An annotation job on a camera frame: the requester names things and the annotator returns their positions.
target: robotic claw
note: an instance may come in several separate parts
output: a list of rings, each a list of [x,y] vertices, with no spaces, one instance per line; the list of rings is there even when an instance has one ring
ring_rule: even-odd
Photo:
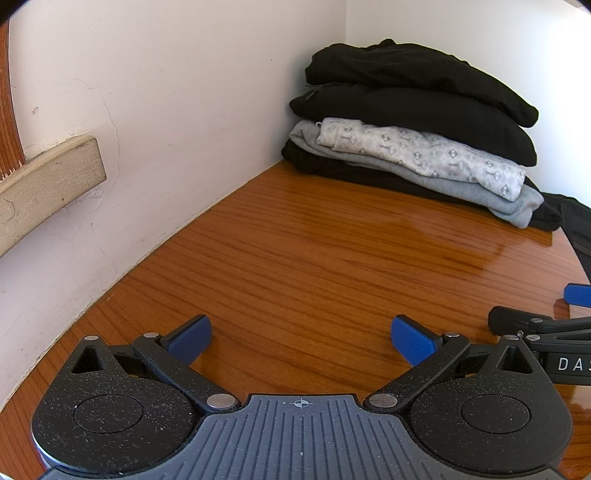
[[[249,396],[189,367],[208,346],[197,316],[131,345],[87,336],[32,422],[44,480],[561,479],[569,411],[525,342],[437,336],[407,317],[394,345],[415,364],[355,395]]]

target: white wall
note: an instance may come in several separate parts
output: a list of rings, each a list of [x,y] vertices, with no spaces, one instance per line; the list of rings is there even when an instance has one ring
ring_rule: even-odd
[[[31,0],[11,20],[29,157],[98,138],[108,180],[0,258],[0,407],[125,271],[280,158],[345,0]]]
[[[540,110],[531,178],[591,206],[591,15],[563,0],[348,0],[347,42],[451,53]]]

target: wooden board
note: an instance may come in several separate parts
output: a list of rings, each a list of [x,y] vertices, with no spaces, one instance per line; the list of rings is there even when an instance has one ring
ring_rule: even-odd
[[[85,135],[47,150],[0,182],[0,257],[106,178],[96,138]]]
[[[0,25],[0,179],[25,164],[12,109],[8,68],[8,21]]]
[[[396,314],[492,343],[491,307],[565,317],[569,281],[585,276],[562,232],[520,231],[471,207],[279,164],[168,240],[56,343],[0,414],[0,472],[42,473],[31,416],[84,335],[128,343],[206,313],[213,342],[193,366],[241,400],[364,398],[408,369],[389,339]],[[575,422],[560,470],[580,480],[591,470],[591,390],[560,392]]]

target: metal pin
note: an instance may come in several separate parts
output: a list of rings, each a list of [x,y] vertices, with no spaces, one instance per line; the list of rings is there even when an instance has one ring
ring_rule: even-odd
[[[369,403],[377,408],[392,408],[398,399],[390,393],[376,393],[369,398]]]
[[[235,404],[236,398],[227,393],[216,393],[207,399],[207,405],[218,410],[233,407]]]

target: crosshair marking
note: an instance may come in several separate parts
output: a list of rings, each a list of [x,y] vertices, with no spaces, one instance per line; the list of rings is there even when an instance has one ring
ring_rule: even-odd
[[[307,400],[304,400],[303,398],[296,400],[295,402],[292,403],[292,405],[295,405],[298,408],[306,408],[308,405],[312,405],[312,403],[310,403]]]

